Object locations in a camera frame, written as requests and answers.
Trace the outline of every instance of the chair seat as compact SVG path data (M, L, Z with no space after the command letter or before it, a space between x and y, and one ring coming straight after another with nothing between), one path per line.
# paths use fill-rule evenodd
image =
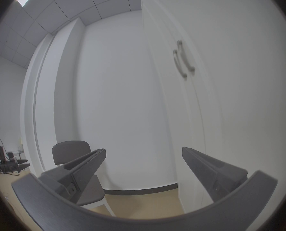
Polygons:
M82 192L77 205L83 206L102 200L105 196L104 190L98 180L97 175L93 175Z

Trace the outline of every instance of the gray chair cushion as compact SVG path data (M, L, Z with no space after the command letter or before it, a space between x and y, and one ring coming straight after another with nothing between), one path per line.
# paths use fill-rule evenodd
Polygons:
M65 164L91 152L85 141L64 141L52 148L53 160L56 165Z
M105 193L102 189L102 186L98 180L97 175L93 175L91 180L88 182L86 188L82 192L77 205L83 206L88 205L94 202L102 200L105 196Z

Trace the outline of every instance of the cabinet handle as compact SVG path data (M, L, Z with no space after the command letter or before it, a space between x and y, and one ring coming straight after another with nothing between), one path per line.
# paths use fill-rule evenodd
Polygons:
M185 74L182 69L181 69L181 66L178 64L177 62L177 59L175 56L177 56L177 50L173 50L173 56L174 56L174 62L175 62L175 65L176 65L176 68L178 69L180 75L183 77L183 78L187 78L187 74Z
M177 41L177 48L178 48L178 51L179 51L179 54L181 56L181 59L183 60L184 64L186 65L187 69L190 71L190 72L194 72L195 71L195 67L192 67L190 65L190 63L188 62L188 59L186 57L186 54L184 52L184 49L183 49L183 46L182 46L182 41L181 40L178 40Z

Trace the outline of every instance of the chair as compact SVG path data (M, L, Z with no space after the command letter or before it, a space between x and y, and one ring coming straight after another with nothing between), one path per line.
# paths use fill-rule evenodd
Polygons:
M56 165L67 164L75 159L84 157L89 153L91 153L91 148L89 144L85 141L65 141L56 144L52 148L53 160ZM76 201L76 204L86 209L92 209L97 206L105 205L109 213L112 216L115 216L114 212L106 201L104 190L102 189L97 175L95 174L87 183L79 199Z

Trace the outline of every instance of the cabinet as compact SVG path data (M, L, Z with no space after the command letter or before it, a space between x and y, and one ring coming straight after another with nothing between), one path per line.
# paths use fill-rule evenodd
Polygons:
M213 93L206 88L206 73L202 64L198 64L198 53L182 26L158 0L141 1L144 30L165 97L179 198L187 213L212 203L184 162L182 147L221 158L221 146L213 144L217 140L214 119L217 112L212 110L210 98Z

